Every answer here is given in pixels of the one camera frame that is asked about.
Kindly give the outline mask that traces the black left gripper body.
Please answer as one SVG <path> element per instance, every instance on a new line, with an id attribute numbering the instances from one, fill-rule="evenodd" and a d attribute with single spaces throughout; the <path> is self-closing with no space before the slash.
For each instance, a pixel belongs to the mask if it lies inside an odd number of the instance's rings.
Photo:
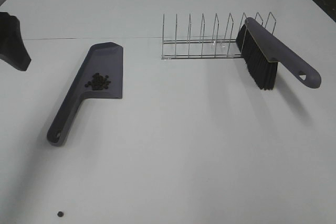
<path id="1" fill-rule="evenodd" d="M 25 48 L 16 16 L 1 12 L 1 60 L 19 71 L 26 71 L 31 58 Z"/>

